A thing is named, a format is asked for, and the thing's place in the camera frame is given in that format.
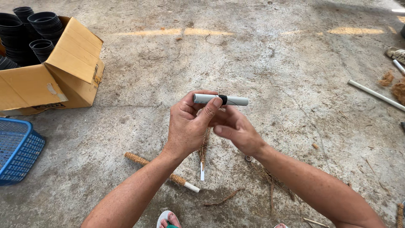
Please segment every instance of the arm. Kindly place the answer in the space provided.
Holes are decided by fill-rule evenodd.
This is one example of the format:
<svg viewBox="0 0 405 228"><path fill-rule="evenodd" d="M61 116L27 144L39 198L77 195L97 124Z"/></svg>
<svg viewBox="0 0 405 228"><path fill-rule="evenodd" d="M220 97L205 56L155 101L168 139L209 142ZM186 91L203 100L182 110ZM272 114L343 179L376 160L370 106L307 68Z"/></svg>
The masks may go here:
<svg viewBox="0 0 405 228"><path fill-rule="evenodd" d="M218 110L210 126L218 136L230 139L244 154L253 156L338 228L384 228L366 201L335 177L271 148L248 119L234 107Z"/></svg>
<svg viewBox="0 0 405 228"><path fill-rule="evenodd" d="M169 136L162 153L135 172L102 199L83 221L81 227L133 227L178 165L202 143L208 123L222 104L212 99L206 106L193 103L191 91L170 109Z"/></svg>

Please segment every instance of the fingernail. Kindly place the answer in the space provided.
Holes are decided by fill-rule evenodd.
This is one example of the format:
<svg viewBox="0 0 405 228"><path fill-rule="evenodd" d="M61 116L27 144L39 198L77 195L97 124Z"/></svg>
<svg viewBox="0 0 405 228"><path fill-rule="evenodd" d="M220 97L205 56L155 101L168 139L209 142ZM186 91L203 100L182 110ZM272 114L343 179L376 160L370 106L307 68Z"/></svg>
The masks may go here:
<svg viewBox="0 0 405 228"><path fill-rule="evenodd" d="M220 134L222 132L222 127L221 126L217 126L215 131L217 132L217 134Z"/></svg>
<svg viewBox="0 0 405 228"><path fill-rule="evenodd" d="M215 100L214 100L214 105L215 105L216 107L220 107L221 104L222 104L222 99L221 99L221 98L215 98Z"/></svg>

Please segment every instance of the blue plastic basket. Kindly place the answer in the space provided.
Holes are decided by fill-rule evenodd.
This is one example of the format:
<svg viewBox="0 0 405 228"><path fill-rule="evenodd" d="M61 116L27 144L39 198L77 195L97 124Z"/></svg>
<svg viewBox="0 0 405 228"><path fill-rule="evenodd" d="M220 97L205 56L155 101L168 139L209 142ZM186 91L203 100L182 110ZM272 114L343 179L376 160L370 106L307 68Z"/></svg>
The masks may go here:
<svg viewBox="0 0 405 228"><path fill-rule="evenodd" d="M0 117L0 186L24 179L44 145L30 122Z"/></svg>

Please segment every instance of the foot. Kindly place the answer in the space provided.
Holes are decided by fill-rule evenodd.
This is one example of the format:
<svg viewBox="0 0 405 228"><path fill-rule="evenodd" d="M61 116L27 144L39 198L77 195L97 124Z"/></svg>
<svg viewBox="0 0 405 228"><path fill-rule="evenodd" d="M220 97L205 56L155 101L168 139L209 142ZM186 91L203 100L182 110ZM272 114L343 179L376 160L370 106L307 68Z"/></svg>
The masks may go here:
<svg viewBox="0 0 405 228"><path fill-rule="evenodd" d="M177 220L177 217L175 214L173 214L173 212L169 212L169 214L167 215L167 220L170 222L170 224L172 224L173 226L177 226L178 228L181 228L181 225L179 223L179 221ZM162 219L160 221L160 226L159 228L166 228L167 227L167 222L165 219Z"/></svg>
<svg viewBox="0 0 405 228"><path fill-rule="evenodd" d="M284 225L284 223L280 223L277 226L275 226L274 228L286 228L286 226Z"/></svg>

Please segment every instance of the metal ring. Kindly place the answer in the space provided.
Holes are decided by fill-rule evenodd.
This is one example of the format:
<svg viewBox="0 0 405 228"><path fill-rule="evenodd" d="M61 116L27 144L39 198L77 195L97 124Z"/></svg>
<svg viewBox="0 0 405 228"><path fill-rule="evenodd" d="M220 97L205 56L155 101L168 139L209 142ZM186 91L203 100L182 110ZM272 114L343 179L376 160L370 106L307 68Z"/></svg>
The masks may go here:
<svg viewBox="0 0 405 228"><path fill-rule="evenodd" d="M252 157L251 157L251 156L246 155L246 156L245 156L245 160L246 160L246 161L248 161L248 162L251 162L251 161L252 161Z"/></svg>

